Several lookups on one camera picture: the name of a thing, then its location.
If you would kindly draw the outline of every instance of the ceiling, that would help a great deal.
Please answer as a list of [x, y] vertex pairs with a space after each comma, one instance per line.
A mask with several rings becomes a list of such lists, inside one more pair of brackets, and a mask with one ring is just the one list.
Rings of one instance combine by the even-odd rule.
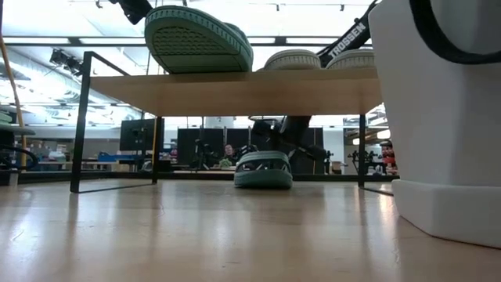
[[[142, 37], [144, 20], [132, 25], [125, 18], [119, 5], [100, 0], [98, 8], [95, 0], [4, 0], [3, 34], [29, 37]], [[192, 0], [189, 7], [201, 9], [220, 20], [240, 27], [247, 36], [322, 36], [342, 35], [352, 26], [354, 18], [363, 15], [372, 0]], [[182, 5], [182, 1], [150, 1], [151, 5]], [[323, 44], [330, 39], [321, 39]], [[265, 61], [274, 53], [284, 49], [297, 49], [290, 46], [254, 47], [254, 69], [264, 66]], [[321, 46], [305, 46], [318, 52]], [[38, 115], [46, 123], [74, 124], [77, 107], [58, 106], [57, 103], [77, 103], [79, 80], [73, 78], [62, 67], [49, 62], [54, 49], [62, 49], [66, 54], [83, 58], [85, 51], [92, 50], [129, 74], [162, 74], [154, 60], [148, 64], [149, 53], [146, 47], [51, 47], [51, 46], [11, 46], [12, 56], [22, 56], [14, 60], [10, 57], [19, 80], [18, 91], [21, 103], [32, 103], [26, 112]], [[94, 75], [115, 75], [110, 68], [93, 63]], [[0, 103], [13, 102], [12, 90], [3, 78], [0, 81]], [[115, 125], [121, 119], [139, 118], [140, 112], [130, 107], [116, 107], [106, 103], [117, 101], [91, 93], [91, 107], [87, 120], [95, 124]], [[51, 106], [36, 103], [54, 103]]]

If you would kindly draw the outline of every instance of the person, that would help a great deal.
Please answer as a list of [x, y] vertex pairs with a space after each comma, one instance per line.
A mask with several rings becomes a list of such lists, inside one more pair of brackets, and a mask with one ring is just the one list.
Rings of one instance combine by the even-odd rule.
[[177, 148], [172, 148], [170, 155], [171, 155], [172, 161], [174, 161], [174, 162], [178, 161], [178, 149]]
[[236, 165], [236, 159], [233, 156], [234, 151], [233, 151], [233, 146], [231, 144], [226, 144], [225, 146], [225, 155], [223, 156], [223, 160], [228, 160], [232, 162], [232, 165]]
[[385, 143], [381, 143], [381, 148], [383, 154], [383, 163], [386, 166], [386, 172], [392, 175], [396, 175], [398, 173], [398, 168], [395, 162], [393, 143], [388, 140]]

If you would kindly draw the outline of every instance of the wall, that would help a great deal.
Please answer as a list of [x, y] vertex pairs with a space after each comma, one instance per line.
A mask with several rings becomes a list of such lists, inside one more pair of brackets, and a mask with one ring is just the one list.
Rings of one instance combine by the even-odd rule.
[[[344, 161], [344, 132], [342, 128], [324, 128], [323, 129], [323, 148], [329, 150], [333, 156], [331, 161]], [[341, 173], [344, 174], [344, 168], [341, 167]]]
[[206, 117], [205, 128], [233, 128], [234, 117]]
[[[35, 131], [34, 136], [28, 136], [28, 138], [35, 139], [74, 139], [75, 138], [75, 127], [30, 127]], [[107, 128], [107, 127], [91, 127], [87, 126], [85, 129], [86, 139], [120, 139], [120, 128]], [[178, 131], [168, 129], [164, 132], [164, 141], [166, 143], [171, 142], [171, 139], [178, 138]]]

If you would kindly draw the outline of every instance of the black robotic arm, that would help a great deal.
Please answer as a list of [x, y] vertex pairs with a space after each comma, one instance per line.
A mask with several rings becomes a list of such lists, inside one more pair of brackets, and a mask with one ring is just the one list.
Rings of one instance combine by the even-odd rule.
[[379, 1], [374, 0], [370, 3], [366, 13], [361, 18], [355, 19], [355, 24], [348, 31], [333, 44], [317, 53], [320, 57], [322, 67], [326, 67], [335, 56], [338, 56], [343, 51], [359, 49], [370, 39], [369, 13], [376, 7]]

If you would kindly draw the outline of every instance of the green shoe sole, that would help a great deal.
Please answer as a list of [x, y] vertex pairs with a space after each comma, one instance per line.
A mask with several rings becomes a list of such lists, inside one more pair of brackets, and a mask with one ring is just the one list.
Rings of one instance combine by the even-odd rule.
[[[269, 163], [272, 161], [276, 169], [243, 170], [243, 166], [254, 163]], [[245, 154], [238, 164], [234, 176], [237, 188], [272, 188], [290, 189], [292, 175], [290, 174], [289, 158], [279, 151], [260, 151]]]
[[252, 70], [254, 54], [245, 34], [197, 9], [152, 9], [145, 39], [153, 58], [170, 74]]
[[320, 58], [303, 49], [283, 50], [271, 56], [265, 64], [267, 71], [319, 70]]
[[326, 69], [345, 70], [356, 67], [375, 66], [374, 51], [358, 49], [342, 52], [327, 64]]

